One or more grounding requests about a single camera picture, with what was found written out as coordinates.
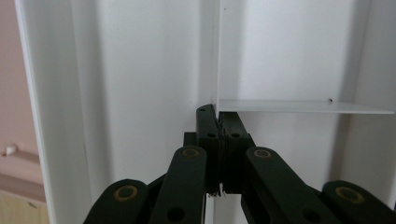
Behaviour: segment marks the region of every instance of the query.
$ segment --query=small hole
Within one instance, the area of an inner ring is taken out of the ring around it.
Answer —
[[[320,222],[320,216],[317,212],[310,210],[310,209],[305,209],[303,211],[303,216],[306,220],[313,222],[313,223],[319,223]]]
[[[181,221],[184,218],[184,210],[178,207],[171,208],[168,211],[168,219],[170,221]]]

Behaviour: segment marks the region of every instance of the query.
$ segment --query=white shelf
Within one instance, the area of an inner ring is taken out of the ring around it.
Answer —
[[[46,203],[44,186],[14,176],[0,174],[0,192],[23,198],[33,203]]]
[[[383,114],[394,111],[343,102],[310,101],[260,101],[260,100],[219,100],[219,111],[257,111],[274,113],[336,113],[336,114]]]

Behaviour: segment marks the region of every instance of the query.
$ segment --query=wooden surface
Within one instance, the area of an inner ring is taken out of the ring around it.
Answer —
[[[0,224],[50,223],[47,206],[0,194]]]

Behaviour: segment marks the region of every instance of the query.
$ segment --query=pink wall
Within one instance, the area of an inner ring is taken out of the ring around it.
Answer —
[[[7,144],[38,154],[14,2],[0,1],[0,152]]]

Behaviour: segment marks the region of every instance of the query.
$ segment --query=round bolt head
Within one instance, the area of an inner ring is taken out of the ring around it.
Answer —
[[[137,187],[133,185],[119,187],[116,191],[114,191],[113,196],[114,199],[120,203],[130,201],[137,196]]]
[[[197,149],[194,149],[194,148],[187,148],[181,153],[181,155],[183,157],[185,157],[185,158],[191,159],[191,158],[198,157],[199,156],[199,151]]]
[[[259,157],[262,159],[270,159],[271,158],[271,152],[269,152],[268,150],[264,150],[264,149],[255,150],[254,155],[256,157]]]
[[[335,189],[335,193],[338,197],[350,202],[350,203],[363,203],[364,197],[354,189],[348,187],[338,187]]]

